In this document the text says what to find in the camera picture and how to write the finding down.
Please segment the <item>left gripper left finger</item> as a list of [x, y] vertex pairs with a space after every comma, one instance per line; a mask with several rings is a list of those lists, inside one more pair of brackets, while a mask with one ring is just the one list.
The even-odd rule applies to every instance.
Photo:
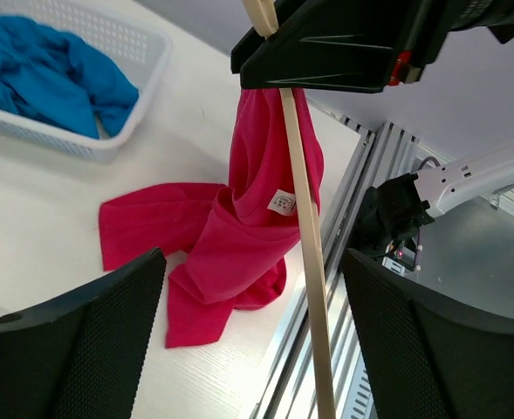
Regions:
[[166, 259], [153, 249], [0, 317], [0, 418], [128, 418]]

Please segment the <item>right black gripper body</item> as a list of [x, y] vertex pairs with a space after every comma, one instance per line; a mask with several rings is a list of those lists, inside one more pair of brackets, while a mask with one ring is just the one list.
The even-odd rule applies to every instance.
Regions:
[[514, 0], [423, 1], [395, 60], [389, 84], [413, 84], [435, 62], [449, 33], [487, 28], [502, 45], [514, 38]]

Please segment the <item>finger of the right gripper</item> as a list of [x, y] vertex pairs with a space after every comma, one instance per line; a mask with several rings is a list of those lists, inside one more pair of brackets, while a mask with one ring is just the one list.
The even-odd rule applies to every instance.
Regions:
[[245, 1], [252, 28], [234, 47], [242, 88], [379, 93], [414, 83], [439, 1]]

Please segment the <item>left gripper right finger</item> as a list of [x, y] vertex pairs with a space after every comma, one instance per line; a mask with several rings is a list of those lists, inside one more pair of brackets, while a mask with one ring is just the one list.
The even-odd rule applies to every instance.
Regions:
[[342, 271], [378, 417], [514, 418], [514, 319], [354, 249]]

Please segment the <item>wooden clothes hanger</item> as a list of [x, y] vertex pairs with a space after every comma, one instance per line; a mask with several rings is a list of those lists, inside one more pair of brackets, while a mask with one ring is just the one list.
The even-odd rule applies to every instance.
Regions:
[[305, 150], [299, 126], [298, 109], [293, 90], [282, 88], [285, 130], [291, 159], [295, 188], [305, 287], [308, 301], [308, 319], [312, 341], [312, 357], [318, 417], [336, 416], [332, 385], [331, 353], [328, 335], [326, 280], [319, 229], [318, 206], [311, 194], [305, 161]]

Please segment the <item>pink magenta t shirt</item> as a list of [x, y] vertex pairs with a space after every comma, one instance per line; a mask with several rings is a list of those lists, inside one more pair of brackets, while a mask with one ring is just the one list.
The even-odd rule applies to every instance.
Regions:
[[168, 348], [214, 343], [235, 310], [277, 299], [287, 279], [284, 257], [299, 239], [277, 89], [242, 91], [226, 183], [156, 184], [99, 208], [105, 270], [153, 248], [186, 255], [168, 276]]

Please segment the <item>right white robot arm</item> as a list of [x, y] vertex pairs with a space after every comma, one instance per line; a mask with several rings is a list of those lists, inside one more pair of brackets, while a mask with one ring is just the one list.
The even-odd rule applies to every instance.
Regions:
[[[302, 238], [313, 240], [316, 205], [306, 172], [297, 88], [379, 93], [414, 84], [447, 35], [488, 28], [514, 38], [514, 1], [247, 1], [251, 30], [231, 53], [245, 89], [277, 88], [295, 178]], [[514, 185], [514, 140], [367, 190], [347, 246], [380, 258], [422, 226], [477, 196]]]

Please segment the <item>white plastic basket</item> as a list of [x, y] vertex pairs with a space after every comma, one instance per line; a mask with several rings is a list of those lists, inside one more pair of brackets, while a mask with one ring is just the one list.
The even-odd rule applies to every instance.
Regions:
[[143, 120], [169, 35], [94, 1], [0, 1], [0, 134], [110, 162]]

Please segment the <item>blue cloth in basket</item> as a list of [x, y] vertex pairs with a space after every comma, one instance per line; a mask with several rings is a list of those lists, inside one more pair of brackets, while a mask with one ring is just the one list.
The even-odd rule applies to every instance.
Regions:
[[114, 137], [140, 94], [82, 38], [28, 17], [0, 16], [0, 110], [97, 139]]

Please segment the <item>aluminium mounting rail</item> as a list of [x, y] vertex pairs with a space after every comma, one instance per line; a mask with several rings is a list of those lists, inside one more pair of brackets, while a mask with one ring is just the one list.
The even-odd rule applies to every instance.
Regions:
[[[336, 414], [341, 418], [356, 367], [365, 367], [339, 268], [368, 187], [419, 165], [442, 161], [421, 140], [387, 122], [360, 139], [321, 228]], [[471, 200], [421, 232], [421, 269], [413, 280], [467, 304], [514, 318], [514, 189]], [[317, 414], [306, 292], [299, 285], [264, 356], [264, 376], [243, 418]]]

